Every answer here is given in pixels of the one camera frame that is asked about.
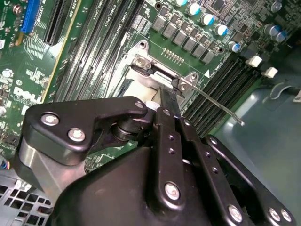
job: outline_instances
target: black memory slot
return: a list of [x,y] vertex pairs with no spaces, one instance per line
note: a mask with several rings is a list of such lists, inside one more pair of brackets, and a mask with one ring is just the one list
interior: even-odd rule
[[114,17],[114,19],[112,20],[112,22],[110,23],[110,26],[107,27],[107,33],[104,37],[104,43],[103,45],[99,48],[99,51],[97,53],[97,57],[94,60],[94,62],[92,63],[92,65],[89,68],[89,73],[85,78],[85,82],[83,83],[82,88],[80,89],[80,92],[78,93],[76,99],[82,99],[84,97],[84,94],[87,90],[87,88],[90,85],[90,82],[94,76],[94,73],[92,73],[92,71],[99,65],[105,51],[107,50],[107,48],[109,47],[110,43],[112,43],[113,41],[113,36],[116,34],[116,31],[118,29],[118,26],[122,20],[122,18],[124,17],[124,14],[127,11],[127,7],[130,4],[132,0],[126,0],[126,1],[122,1],[121,6],[119,7],[116,16]]
[[95,44],[97,43],[97,41],[103,42],[103,39],[100,37],[100,33],[105,28],[104,24],[108,18],[108,15],[111,11],[111,8],[112,8],[114,2],[115,2],[115,0],[108,0],[105,3],[105,6],[103,7],[103,11],[98,14],[98,15],[100,15],[99,20],[97,21],[95,28],[94,28],[93,32],[91,33],[87,47],[84,50],[84,55],[80,59],[80,64],[78,64],[76,66],[76,70],[74,72],[74,79],[72,80],[71,86],[69,87],[68,93],[64,99],[65,101],[72,100],[71,99],[72,95],[74,94],[75,91],[77,91],[77,88],[83,82],[80,80],[80,78],[83,73],[83,69],[87,62],[87,59],[91,56],[91,52],[95,48]]
[[118,40],[116,41],[116,45],[114,45],[114,48],[112,48],[110,50],[108,57],[106,58],[106,62],[103,64],[103,69],[99,73],[100,77],[98,78],[97,82],[95,83],[94,88],[93,88],[89,98],[95,98],[96,92],[99,90],[100,86],[102,85],[102,83],[104,81],[103,75],[109,71],[109,69],[113,65],[116,57],[118,57],[117,56],[117,52],[119,49],[118,43],[120,43],[122,41],[126,32],[128,32],[129,29],[131,28],[131,25],[133,24],[134,20],[136,19],[137,15],[139,14],[139,12],[143,6],[143,3],[144,3],[143,0],[134,1],[135,6],[131,7],[131,10],[128,12],[129,16],[127,17],[126,25],[120,31],[120,36],[119,36]]
[[[236,62],[236,56],[234,54],[226,60],[219,71],[214,75],[210,82],[205,86],[203,91],[209,95],[218,87],[218,85],[225,79],[227,72],[233,67]],[[195,112],[204,104],[206,98],[199,95],[197,99],[189,106],[184,114],[184,117],[191,120]]]
[[[251,78],[248,81],[245,81],[244,85],[240,87],[231,98],[228,99],[226,106],[228,108],[232,108],[237,103],[237,101],[239,101],[240,98],[245,94],[245,92],[247,92],[249,88],[251,88],[251,86],[258,80],[258,78],[259,76],[251,76]],[[217,112],[217,114],[206,125],[204,125],[202,129],[198,131],[198,135],[200,137],[204,137],[205,135],[207,135],[216,126],[216,124],[220,122],[226,115],[226,113],[221,109],[214,110]]]
[[[245,68],[240,67],[239,71],[240,73],[237,74],[237,77],[235,78],[235,80],[232,81],[231,85],[226,90],[220,92],[218,102],[221,105],[226,105],[227,101],[231,97],[233,97],[234,93],[242,87],[242,84],[250,79],[249,78],[250,73],[247,72],[247,67]],[[219,108],[215,108],[210,101],[207,102],[208,102],[208,106],[210,107],[208,107],[207,111],[202,114],[202,119],[198,121],[198,123],[196,124],[197,131],[203,129],[204,124],[209,122],[211,118],[215,115],[215,113],[219,110]]]
[[50,46],[58,43],[66,22],[72,0],[55,0],[49,23],[47,25],[44,42]]
[[[210,94],[210,96],[220,102],[220,98],[222,97],[222,93],[228,92],[228,89],[233,87],[233,83],[236,81],[238,76],[240,76],[241,72],[241,67],[239,64],[234,64],[234,67],[232,67],[228,72],[227,72],[227,78],[223,80],[219,86],[214,90],[213,93]],[[191,119],[191,123],[196,125],[198,121],[202,120],[204,114],[211,108],[212,103],[208,100],[205,100],[204,103],[201,106],[201,111],[199,113],[195,114],[194,117]]]
[[92,4],[92,6],[89,10],[89,13],[88,13],[87,20],[85,21],[85,23],[83,25],[83,30],[81,32],[81,36],[80,36],[80,39],[78,41],[78,45],[76,46],[75,50],[73,51],[73,54],[70,57],[70,63],[68,65],[68,69],[66,70],[65,76],[64,76],[64,78],[62,80],[62,83],[59,87],[59,90],[58,90],[58,92],[55,96],[55,102],[64,101],[65,98],[66,98],[66,95],[70,91],[70,87],[77,80],[74,76],[74,73],[71,73],[71,69],[73,68],[73,66],[75,64],[78,63],[76,61],[76,59],[81,59],[84,56],[84,54],[85,54],[84,50],[87,48],[88,44],[90,43],[90,40],[92,39],[92,36],[90,36],[88,38],[88,40],[86,40],[86,35],[85,34],[88,33],[88,31],[89,31],[89,26],[88,25],[92,21],[95,21],[95,26],[93,27],[92,30],[93,31],[96,30],[97,23],[99,22],[102,11],[104,9],[104,7],[99,8],[99,6],[101,5],[100,2],[102,2],[102,1],[103,0],[93,1],[93,4]]

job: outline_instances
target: hex bolt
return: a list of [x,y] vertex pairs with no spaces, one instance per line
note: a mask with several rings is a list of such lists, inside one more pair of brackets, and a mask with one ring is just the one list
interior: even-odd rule
[[211,137],[210,140],[211,140],[211,142],[212,142],[214,145],[217,144],[217,141],[216,141],[214,138]]
[[281,214],[284,217],[284,219],[287,220],[288,222],[292,221],[292,218],[290,217],[290,215],[288,215],[288,213],[285,210],[281,210]]
[[191,123],[190,123],[187,119],[184,119],[184,123],[185,123],[187,126],[191,126]]
[[166,109],[163,110],[163,112],[167,115],[167,116],[170,116],[170,112]]
[[239,212],[239,210],[238,210],[235,206],[230,205],[230,206],[228,207],[228,211],[229,211],[231,217],[232,217],[235,221],[237,221],[237,222],[239,222],[239,223],[243,221],[243,216],[241,215],[241,213]]
[[165,184],[165,192],[167,196],[172,200],[178,200],[180,198],[180,191],[176,185],[172,183]]
[[280,221],[280,216],[277,214],[277,212],[273,208],[269,208],[269,213],[273,217],[275,221]]
[[75,142],[81,142],[85,140],[86,135],[81,129],[74,128],[69,130],[68,137]]
[[42,121],[42,123],[44,123],[45,125],[48,125],[48,126],[55,126],[60,122],[58,117],[54,114],[43,115],[41,117],[41,121]]
[[135,102],[135,105],[139,108],[143,108],[143,105],[140,101]]

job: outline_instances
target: gray plastic panel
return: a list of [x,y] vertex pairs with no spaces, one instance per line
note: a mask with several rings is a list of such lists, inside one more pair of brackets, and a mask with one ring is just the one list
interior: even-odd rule
[[43,192],[16,186],[18,180],[13,170],[0,170],[0,225],[44,226],[53,206]]

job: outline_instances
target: green circuit board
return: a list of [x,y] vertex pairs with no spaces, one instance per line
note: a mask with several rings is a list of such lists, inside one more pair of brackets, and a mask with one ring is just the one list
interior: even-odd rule
[[[14,154],[28,107],[43,102],[103,97],[105,77],[112,70],[116,47],[125,33],[127,38],[118,62],[138,41],[146,40],[150,56],[179,76],[197,72],[198,86],[203,88],[230,56],[230,41],[239,43],[242,51],[255,49],[276,65],[292,47],[286,41],[271,40],[264,34],[264,26],[277,24],[290,39],[300,26],[296,21],[301,21],[300,5],[294,0],[285,1],[277,13],[270,11],[273,0],[207,0],[200,3],[201,13],[197,16],[187,14],[187,6],[195,0],[182,7],[175,6],[171,0],[146,0],[142,4],[135,0],[73,0],[59,41],[50,46],[43,40],[55,0],[38,1],[34,28],[25,33],[21,27],[30,1],[0,3],[0,154],[6,158]],[[17,14],[16,6],[22,9]],[[203,13],[213,14],[215,22],[201,25]],[[159,30],[154,29],[158,16],[165,20]],[[183,23],[188,24],[185,29],[181,28]],[[169,24],[176,30],[168,38],[163,32]],[[226,25],[228,33],[217,36],[216,24]],[[212,52],[212,60],[205,63],[203,56],[193,55],[194,50],[185,50],[184,43],[175,44],[175,34],[179,31]],[[110,84],[111,96],[124,89],[126,83],[123,74],[115,76],[117,79]],[[118,152],[115,149],[114,154],[110,154],[113,152],[110,149],[100,159],[97,155],[90,156],[89,168],[100,166],[131,148],[127,146]]]

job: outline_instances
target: pcie slot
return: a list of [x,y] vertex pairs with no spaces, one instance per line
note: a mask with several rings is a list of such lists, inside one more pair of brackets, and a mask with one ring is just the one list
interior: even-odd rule
[[55,0],[47,25],[44,42],[50,46],[58,43],[66,22],[72,0]]
[[[130,29],[130,26],[132,25],[132,23],[134,22],[134,20],[136,19],[137,15],[139,14],[142,6],[143,6],[143,1],[139,0],[139,1],[133,1],[133,3],[135,4],[135,6],[132,6],[130,11],[128,12],[129,16],[127,17],[127,23],[123,28],[123,31],[120,32],[120,36],[119,36],[119,40],[116,42],[120,43],[121,40],[123,39],[123,36],[126,34],[126,32],[128,31],[128,29]],[[108,57],[106,58],[104,64],[103,64],[103,68],[100,71],[99,75],[105,75],[112,67],[115,58],[118,57],[117,56],[117,52],[119,49],[119,45],[115,45],[115,43],[112,43],[113,48],[110,49]],[[90,93],[89,98],[100,98],[101,96],[99,96],[99,93],[97,93],[97,91],[100,90],[100,86],[102,85],[104,81],[104,76],[100,76],[97,80],[97,82],[95,83],[92,92]]]
[[106,3],[106,6],[104,7],[105,9],[102,13],[102,17],[100,18],[100,21],[97,24],[96,31],[91,34],[92,40],[90,41],[89,45],[87,46],[87,49],[85,50],[85,54],[80,61],[80,65],[77,65],[75,69],[74,77],[76,79],[72,81],[73,84],[70,87],[67,97],[65,98],[66,101],[76,99],[76,93],[80,91],[80,87],[83,83],[83,80],[86,77],[86,72],[88,71],[90,63],[93,62],[93,59],[98,49],[102,46],[104,42],[104,37],[111,25],[111,20],[109,20],[109,18],[111,18],[110,13],[112,11],[112,7],[114,6],[114,3],[117,5],[116,7],[119,7],[120,2],[121,0],[119,0],[119,4],[116,4],[115,0],[109,0]]
[[[250,79],[249,77],[250,76],[247,72],[247,68],[243,68],[243,73],[237,73],[237,77],[231,82],[231,85],[227,87],[226,90],[219,90],[219,93],[217,94],[219,95],[219,103],[225,105],[228,99],[231,98],[233,94],[241,88],[242,84]],[[208,122],[208,120],[210,121],[214,113],[218,111],[219,108],[215,108],[213,104],[207,101],[207,109],[205,111],[202,110],[201,120],[199,120],[198,123],[194,124],[196,126],[196,130],[199,131],[200,129],[203,129],[204,123]]]
[[94,1],[91,6],[89,16],[83,25],[82,35],[78,41],[78,46],[74,50],[74,54],[70,58],[70,65],[66,70],[65,77],[62,81],[60,89],[57,92],[55,101],[64,101],[67,94],[70,92],[71,86],[79,79],[75,77],[74,70],[81,64],[81,59],[85,54],[85,50],[90,45],[93,39],[93,33],[96,31],[99,20],[103,16],[103,10],[105,9],[107,0]]
[[[227,61],[223,64],[223,66],[219,69],[217,74],[212,78],[212,80],[205,86],[203,91],[209,95],[212,94],[212,92],[216,89],[218,84],[220,84],[227,75],[227,72],[234,66],[235,60],[233,59],[235,57],[234,54],[230,55],[230,57],[227,59]],[[187,109],[184,116],[191,120],[195,112],[198,111],[198,109],[203,105],[203,103],[206,101],[206,98],[199,95],[197,99],[191,104],[191,106]]]
[[[222,94],[224,92],[227,92],[230,85],[235,82],[235,80],[240,76],[241,67],[238,64],[234,64],[235,66],[232,67],[232,69],[227,73],[227,79],[225,79],[223,82],[220,83],[220,85],[210,94],[212,98],[214,98],[216,101],[220,102],[220,98],[222,97]],[[191,123],[196,125],[200,120],[202,120],[203,115],[206,114],[206,112],[209,110],[209,108],[212,106],[212,103],[208,100],[205,100],[203,104],[201,105],[201,114],[200,115],[194,115],[194,117],[191,119]]]
[[[235,105],[235,103],[237,101],[239,101],[239,99],[243,96],[243,94],[245,92],[247,92],[249,90],[249,88],[251,88],[251,86],[257,80],[258,80],[258,76],[253,76],[250,80],[248,80],[243,87],[238,89],[238,92],[233,95],[233,98],[230,98],[228,100],[228,102],[226,103],[226,106],[228,108],[232,108]],[[223,117],[226,115],[226,113],[222,110],[219,110],[219,109],[215,109],[215,110],[217,113],[215,114],[214,118],[212,118],[210,120],[210,122],[208,122],[206,125],[203,125],[203,128],[198,131],[198,135],[200,137],[204,137],[205,135],[207,135],[214,128],[214,126],[218,122],[220,122],[223,119]]]
[[126,0],[126,1],[122,1],[122,5],[119,7],[118,11],[117,11],[117,17],[114,17],[113,20],[111,20],[111,27],[107,26],[107,33],[104,37],[104,43],[102,46],[99,47],[99,50],[96,54],[96,58],[94,59],[93,63],[91,64],[91,66],[88,69],[88,75],[85,78],[85,81],[82,83],[82,87],[80,89],[80,91],[77,93],[75,99],[86,99],[87,97],[85,97],[84,95],[86,94],[87,91],[89,91],[91,89],[91,86],[93,84],[91,84],[92,79],[95,78],[95,70],[98,66],[100,66],[101,60],[103,59],[103,55],[104,53],[108,50],[108,47],[110,46],[110,44],[112,43],[116,43],[117,37],[119,36],[119,32],[118,31],[118,27],[119,25],[121,25],[121,27],[123,27],[123,22],[122,19],[125,16],[126,11],[128,10],[128,6],[131,3],[132,0]]

